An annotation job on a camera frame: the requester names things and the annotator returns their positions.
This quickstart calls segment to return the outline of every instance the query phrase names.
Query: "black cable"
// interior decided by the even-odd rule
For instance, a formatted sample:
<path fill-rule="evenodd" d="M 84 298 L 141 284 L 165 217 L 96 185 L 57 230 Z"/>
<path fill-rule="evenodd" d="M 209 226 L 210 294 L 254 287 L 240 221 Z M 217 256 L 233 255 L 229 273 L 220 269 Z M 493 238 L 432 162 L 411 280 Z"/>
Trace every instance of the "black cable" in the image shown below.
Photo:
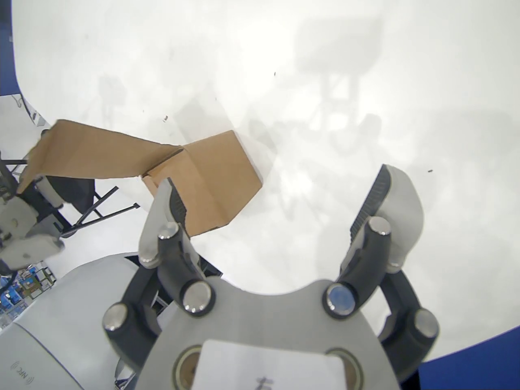
<path fill-rule="evenodd" d="M 18 271 L 14 271 L 11 274 L 11 278 L 9 278 L 9 281 L 7 282 L 7 284 L 5 286 L 3 286 L 2 288 L 0 288 L 0 295 L 2 295 L 2 293 L 7 291 L 7 289 L 13 285 L 17 276 L 18 276 Z"/>

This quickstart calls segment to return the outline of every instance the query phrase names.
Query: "metal screw head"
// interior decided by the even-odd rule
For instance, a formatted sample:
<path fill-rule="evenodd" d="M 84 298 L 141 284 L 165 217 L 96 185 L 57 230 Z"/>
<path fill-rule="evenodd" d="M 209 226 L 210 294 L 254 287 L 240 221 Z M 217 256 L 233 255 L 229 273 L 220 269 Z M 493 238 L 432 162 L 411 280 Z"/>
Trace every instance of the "metal screw head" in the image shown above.
<path fill-rule="evenodd" d="M 203 312 L 210 304 L 212 296 L 211 286 L 206 281 L 195 281 L 182 298 L 182 304 L 187 312 L 197 314 Z"/>
<path fill-rule="evenodd" d="M 165 225 L 161 226 L 157 236 L 161 240 L 168 240 L 173 237 L 177 232 L 179 232 L 179 225 L 175 221 L 169 221 Z"/>
<path fill-rule="evenodd" d="M 430 311 L 424 308 L 417 310 L 414 325 L 427 338 L 434 338 L 439 333 L 439 322 Z"/>
<path fill-rule="evenodd" d="M 340 316 L 352 314 L 356 308 L 356 299 L 351 290 L 343 284 L 334 283 L 327 288 L 327 306 Z"/>
<path fill-rule="evenodd" d="M 125 304 L 114 304 L 103 315 L 103 327 L 105 330 L 113 332 L 125 323 L 128 309 Z"/>
<path fill-rule="evenodd" d="M 368 225 L 370 229 L 374 232 L 377 232 L 379 235 L 389 235 L 392 232 L 392 228 L 390 227 L 390 223 L 386 219 L 383 219 L 379 216 L 372 216 L 368 220 Z"/>

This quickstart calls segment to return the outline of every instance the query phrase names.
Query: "cardboard box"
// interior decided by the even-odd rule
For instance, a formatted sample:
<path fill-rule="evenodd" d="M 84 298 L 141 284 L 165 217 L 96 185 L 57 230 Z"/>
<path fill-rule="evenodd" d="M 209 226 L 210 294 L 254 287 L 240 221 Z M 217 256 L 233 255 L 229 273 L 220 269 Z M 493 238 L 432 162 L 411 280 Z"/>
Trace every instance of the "cardboard box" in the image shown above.
<path fill-rule="evenodd" d="M 262 187 L 233 131 L 168 145 L 59 120 L 29 152 L 19 192 L 39 175 L 141 176 L 154 195 L 170 177 L 186 206 L 190 236 L 227 225 Z"/>

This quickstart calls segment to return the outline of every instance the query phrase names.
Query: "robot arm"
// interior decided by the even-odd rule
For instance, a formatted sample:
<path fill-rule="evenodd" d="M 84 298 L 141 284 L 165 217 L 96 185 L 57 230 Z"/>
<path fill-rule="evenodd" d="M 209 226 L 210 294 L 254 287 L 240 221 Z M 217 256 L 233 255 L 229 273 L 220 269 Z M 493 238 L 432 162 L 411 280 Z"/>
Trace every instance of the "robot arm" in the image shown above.
<path fill-rule="evenodd" d="M 400 270 L 421 228 L 397 236 L 396 242 L 394 229 L 407 212 L 400 210 L 393 219 L 381 215 L 391 213 L 388 200 L 395 203 L 399 189 L 415 195 L 409 213 L 416 213 L 414 204 L 420 207 L 420 202 L 404 173 L 386 165 L 382 173 L 386 188 L 376 180 L 353 225 L 351 248 L 336 281 L 315 281 L 278 296 L 247 293 L 204 275 L 184 230 L 182 201 L 171 181 L 164 180 L 139 244 L 142 266 L 121 302 L 103 318 L 113 348 L 140 374 L 137 388 L 169 389 L 173 380 L 175 388 L 190 389 L 194 369 L 190 375 L 185 363 L 189 359 L 196 366 L 210 339 L 333 354 L 344 363 L 349 390 L 399 388 L 433 346 L 439 326 Z M 150 308 L 161 286 L 182 310 L 162 332 Z M 379 338 L 358 311 L 378 286 L 391 310 Z"/>

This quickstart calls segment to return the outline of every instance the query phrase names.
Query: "metal rod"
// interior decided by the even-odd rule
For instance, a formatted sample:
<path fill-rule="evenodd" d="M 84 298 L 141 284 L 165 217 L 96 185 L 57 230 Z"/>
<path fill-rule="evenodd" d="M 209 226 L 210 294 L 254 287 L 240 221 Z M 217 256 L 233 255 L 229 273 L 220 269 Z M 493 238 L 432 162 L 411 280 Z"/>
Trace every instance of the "metal rod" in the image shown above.
<path fill-rule="evenodd" d="M 4 165 L 27 165 L 26 159 L 2 159 Z"/>
<path fill-rule="evenodd" d="M 101 199 L 97 200 L 95 203 L 93 203 L 88 210 L 86 210 L 86 212 L 83 214 L 83 216 L 80 217 L 80 219 L 76 222 L 76 225 L 80 225 L 81 223 L 83 223 L 83 221 L 89 217 L 89 214 L 91 214 L 91 212 L 93 212 L 94 210 L 96 210 L 96 208 L 98 208 L 102 203 L 104 203 L 104 201 L 106 201 L 109 197 L 111 197 L 115 191 L 117 191 L 117 189 L 119 189 L 119 187 L 117 186 L 114 186 L 112 189 L 110 189 L 109 193 L 107 193 L 106 195 L 104 195 Z"/>
<path fill-rule="evenodd" d="M 139 207 L 140 207 L 140 205 L 135 203 L 133 206 L 130 206 L 130 207 L 127 207 L 127 208 L 123 208 L 122 210 L 116 211 L 115 213 L 107 214 L 106 216 L 100 217 L 99 219 L 96 219 L 96 220 L 93 220 L 93 221 L 88 221 L 87 223 L 82 223 L 80 225 L 76 224 L 73 227 L 71 227 L 68 231 L 63 232 L 61 234 L 61 236 L 67 236 L 67 235 L 74 234 L 74 232 L 77 232 L 80 229 L 86 228 L 87 226 L 91 226 L 94 223 L 98 223 L 99 221 L 110 219 L 110 217 L 117 216 L 118 214 L 122 214 L 122 213 L 125 213 L 127 211 L 133 210 L 134 208 L 139 208 Z"/>

